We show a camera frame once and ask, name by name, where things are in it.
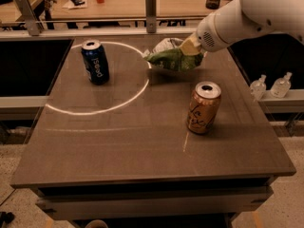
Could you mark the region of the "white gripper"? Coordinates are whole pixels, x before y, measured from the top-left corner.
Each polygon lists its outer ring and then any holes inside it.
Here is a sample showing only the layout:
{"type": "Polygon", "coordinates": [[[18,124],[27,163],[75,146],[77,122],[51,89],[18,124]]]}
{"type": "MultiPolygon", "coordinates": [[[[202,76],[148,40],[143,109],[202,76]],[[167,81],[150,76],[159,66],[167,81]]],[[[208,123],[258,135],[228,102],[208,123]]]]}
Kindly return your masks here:
{"type": "Polygon", "coordinates": [[[198,25],[196,35],[187,37],[180,45],[184,55],[194,56],[201,48],[208,52],[228,48],[245,39],[253,39],[273,32],[251,19],[241,9],[240,0],[233,0],[205,17],[198,25]]]}

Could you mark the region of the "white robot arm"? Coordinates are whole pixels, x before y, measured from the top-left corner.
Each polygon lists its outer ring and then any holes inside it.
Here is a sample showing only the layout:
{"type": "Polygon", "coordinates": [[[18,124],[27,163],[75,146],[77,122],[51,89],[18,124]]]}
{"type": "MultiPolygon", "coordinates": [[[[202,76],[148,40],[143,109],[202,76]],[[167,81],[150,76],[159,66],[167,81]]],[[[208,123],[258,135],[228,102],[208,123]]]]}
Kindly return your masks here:
{"type": "Polygon", "coordinates": [[[272,32],[303,42],[304,0],[233,0],[204,18],[180,49],[185,55],[215,52],[272,32]]]}

